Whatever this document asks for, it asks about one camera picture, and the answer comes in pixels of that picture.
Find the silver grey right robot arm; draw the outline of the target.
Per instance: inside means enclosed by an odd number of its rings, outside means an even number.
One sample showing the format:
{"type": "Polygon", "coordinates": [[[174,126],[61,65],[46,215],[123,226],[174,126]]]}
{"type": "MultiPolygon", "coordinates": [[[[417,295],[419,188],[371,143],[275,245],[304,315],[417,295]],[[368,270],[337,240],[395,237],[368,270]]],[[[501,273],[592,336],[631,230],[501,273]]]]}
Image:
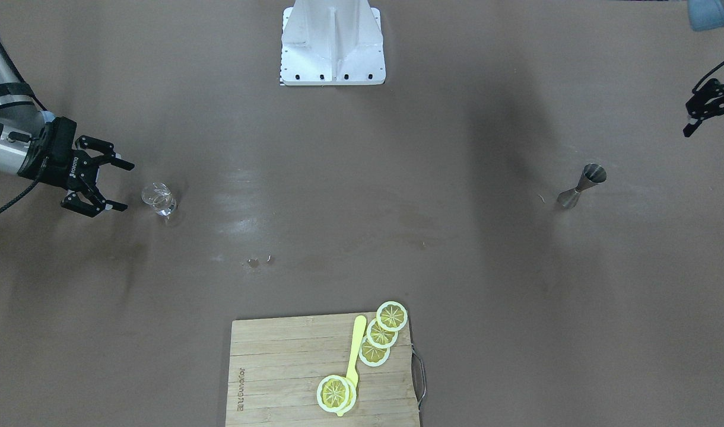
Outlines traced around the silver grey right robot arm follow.
{"type": "Polygon", "coordinates": [[[131,171],[112,143],[77,136],[77,124],[58,117],[37,99],[0,41],[0,172],[66,192],[61,207],[88,217],[127,205],[105,197],[98,188],[102,165],[131,171]]]}

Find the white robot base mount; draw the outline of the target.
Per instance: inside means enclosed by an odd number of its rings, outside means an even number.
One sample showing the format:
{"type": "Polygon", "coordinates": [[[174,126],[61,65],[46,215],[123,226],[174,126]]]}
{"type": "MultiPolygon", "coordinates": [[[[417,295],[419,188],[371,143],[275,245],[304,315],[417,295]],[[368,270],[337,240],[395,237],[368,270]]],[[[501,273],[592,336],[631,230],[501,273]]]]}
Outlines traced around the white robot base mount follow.
{"type": "Polygon", "coordinates": [[[367,1],[296,1],[282,12],[281,30],[281,85],[386,81],[382,16],[367,1]]]}

